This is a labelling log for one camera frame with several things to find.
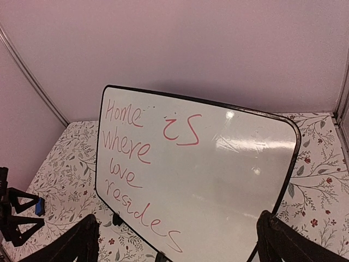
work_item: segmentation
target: whiteboard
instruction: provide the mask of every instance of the whiteboard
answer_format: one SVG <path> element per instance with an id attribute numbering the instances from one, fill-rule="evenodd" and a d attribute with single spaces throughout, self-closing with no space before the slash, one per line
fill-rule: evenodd
<path id="1" fill-rule="evenodd" d="M 247 261 L 263 210 L 276 212 L 299 150 L 283 117 L 107 86 L 96 192 L 173 262 Z"/>

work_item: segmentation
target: pink-tinted wall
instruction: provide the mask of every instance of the pink-tinted wall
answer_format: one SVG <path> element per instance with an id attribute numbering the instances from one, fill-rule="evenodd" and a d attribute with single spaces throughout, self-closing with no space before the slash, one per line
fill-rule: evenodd
<path id="1" fill-rule="evenodd" d="M 333 111 L 348 0 L 0 0 L 12 41 L 70 121 L 107 84 L 271 112 Z"/>
<path id="2" fill-rule="evenodd" d="M 0 42 L 0 166 L 9 187 L 27 189 L 63 130 Z"/>

